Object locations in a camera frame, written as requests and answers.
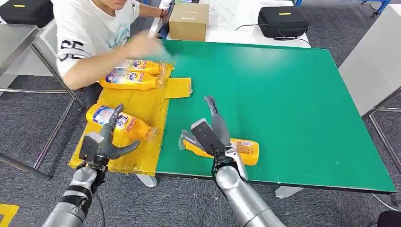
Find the table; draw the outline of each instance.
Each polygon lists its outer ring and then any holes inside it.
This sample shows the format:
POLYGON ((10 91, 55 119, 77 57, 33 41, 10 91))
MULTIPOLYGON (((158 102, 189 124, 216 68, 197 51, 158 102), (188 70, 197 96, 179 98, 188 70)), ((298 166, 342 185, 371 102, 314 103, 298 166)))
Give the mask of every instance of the table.
POLYGON ((19 162, 7 155, 0 153, 0 161, 5 162, 11 166, 14 166, 20 170, 35 175, 41 179, 49 179, 50 176, 40 172, 38 169, 42 164, 46 154, 48 153, 50 146, 57 136, 68 112, 70 111, 74 102, 79 106, 83 107, 82 102, 78 97, 63 83, 57 70, 49 63, 47 58, 43 55, 42 50, 38 49, 34 41, 39 36, 40 30, 35 25, 11 25, 11 24, 0 24, 0 34, 3 40, 7 42, 0 42, 0 79, 2 75, 14 64, 14 62, 27 50, 31 49, 37 57, 43 62, 47 69, 58 79, 58 81, 64 86, 64 90, 24 90, 24 89, 11 89, 11 88, 0 88, 0 92, 21 92, 21 93, 43 93, 43 94, 60 94, 69 93, 71 100, 64 110, 59 122, 54 128, 50 138, 48 139, 44 149, 39 155, 34 167, 30 167, 22 162, 19 162))
MULTIPOLYGON (((170 0, 162 0, 160 8, 168 8, 170 0)), ((235 31, 240 25, 257 24, 258 13, 262 7, 293 6, 288 0, 200 0, 199 3, 210 4, 209 28, 206 31, 206 42, 236 43, 236 44, 261 44, 275 46, 296 46, 310 48, 307 42, 302 40, 278 41, 263 36, 258 26, 245 26, 235 31), (232 8, 227 14, 226 8, 232 8)), ((160 18, 153 20, 149 35, 156 34, 162 26, 160 18)), ((308 41, 306 34, 299 37, 308 41)))
POLYGON ((250 181, 396 192, 328 50, 174 40, 164 45, 177 62, 172 77, 190 76, 193 94, 170 101, 159 175, 210 177, 212 159, 180 151, 177 141, 198 119, 210 122, 203 97, 213 95, 231 136, 259 142, 258 163, 246 167, 250 181))
MULTIPOLYGON (((8 0, 0 0, 0 6, 8 0)), ((35 46, 41 50, 43 56, 46 57, 48 62, 56 68, 56 52, 57 52, 57 26, 56 22, 52 20, 46 26, 39 29, 39 35, 34 40, 35 46)), ((18 75, 31 75, 31 76, 50 76, 53 74, 47 69, 37 55, 28 48, 16 60, 6 73, 0 79, 0 88, 7 88, 18 75)))

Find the yellow bottle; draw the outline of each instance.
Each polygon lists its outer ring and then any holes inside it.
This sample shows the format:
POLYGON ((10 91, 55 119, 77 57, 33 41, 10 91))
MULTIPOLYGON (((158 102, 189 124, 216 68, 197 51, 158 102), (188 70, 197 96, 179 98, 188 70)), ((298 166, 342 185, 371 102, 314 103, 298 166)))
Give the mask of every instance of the yellow bottle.
POLYGON ((164 79, 143 72, 113 70, 104 79, 99 80, 99 83, 104 88, 146 91, 162 87, 164 79))
MULTIPOLYGON (((239 156, 241 157, 245 165, 253 166, 258 162, 259 144, 257 142, 231 138, 230 143, 231 147, 235 148, 238 151, 239 156)), ((192 143, 184 139, 183 136, 180 137, 178 146, 180 149, 192 151, 195 155, 213 158, 213 156, 209 155, 201 148, 193 145, 192 143)))
MULTIPOLYGON (((109 122, 114 112, 113 108, 108 106, 95 104, 87 112, 87 121, 98 125, 109 122)), ((143 120, 120 113, 117 125, 114 130, 115 137, 129 137, 132 140, 147 140, 154 136, 156 129, 149 127, 143 120)))
POLYGON ((163 74, 166 65, 147 60, 125 60, 121 65, 116 66, 116 70, 130 72, 145 72, 151 75, 163 74))

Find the black case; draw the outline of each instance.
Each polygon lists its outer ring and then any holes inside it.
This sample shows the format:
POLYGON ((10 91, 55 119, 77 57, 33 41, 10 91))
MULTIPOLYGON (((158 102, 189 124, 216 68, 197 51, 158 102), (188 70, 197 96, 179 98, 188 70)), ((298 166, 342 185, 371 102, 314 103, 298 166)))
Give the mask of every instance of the black case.
POLYGON ((0 6, 0 17, 9 24, 46 26, 53 18, 50 0, 9 0, 0 6))
POLYGON ((258 24, 267 38, 298 37, 308 30, 309 21, 299 7, 263 7, 259 12, 258 24))

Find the human arm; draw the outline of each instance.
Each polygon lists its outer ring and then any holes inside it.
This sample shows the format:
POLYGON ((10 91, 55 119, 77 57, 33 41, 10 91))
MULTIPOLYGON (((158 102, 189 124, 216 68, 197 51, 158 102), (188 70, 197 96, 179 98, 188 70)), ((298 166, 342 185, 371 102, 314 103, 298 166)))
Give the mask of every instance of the human arm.
POLYGON ((156 7, 148 6, 139 3, 139 16, 140 17, 161 17, 164 18, 167 15, 166 9, 159 9, 156 7))
POLYGON ((141 59, 159 52, 162 45, 159 40, 149 38, 147 31, 134 36, 123 46, 113 50, 78 60, 64 75, 64 83, 71 89, 78 89, 95 83, 111 72, 114 66, 127 58, 141 59))

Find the floor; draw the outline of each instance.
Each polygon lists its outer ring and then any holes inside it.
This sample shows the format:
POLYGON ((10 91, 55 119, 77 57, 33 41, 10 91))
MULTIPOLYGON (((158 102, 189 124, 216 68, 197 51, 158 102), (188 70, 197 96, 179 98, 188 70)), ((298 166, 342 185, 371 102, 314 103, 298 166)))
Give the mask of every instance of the floor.
MULTIPOLYGON (((304 0, 301 8, 311 20, 308 37, 312 47, 329 49, 338 66, 374 23, 369 5, 358 1, 304 0)), ((138 20, 136 30, 149 28, 151 20, 138 20)), ((14 88, 57 88, 53 78, 19 76, 14 88)), ((53 126, 68 103, 66 95, 0 96, 1 151, 33 165, 53 126)), ((401 97, 390 104, 401 107, 401 97)), ((390 143, 401 157, 401 115, 378 113, 377 118, 390 143)), ((365 122, 389 174, 398 190, 401 175, 395 169, 372 124, 365 122)), ((85 120, 73 107, 41 170, 54 177, 41 181, 0 163, 0 203, 17 204, 20 209, 12 227, 39 226, 54 208, 70 182, 73 170, 67 162, 82 134, 85 120)), ((371 194, 304 189, 287 199, 274 197, 276 186, 252 184, 288 227, 365 227, 387 208, 371 194)), ((160 177, 155 188, 145 187, 135 175, 109 173, 99 190, 108 227, 225 227, 237 226, 226 200, 212 181, 160 177)), ((393 207, 401 195, 380 196, 393 207)), ((101 225, 101 212, 93 202, 86 226, 101 225)))

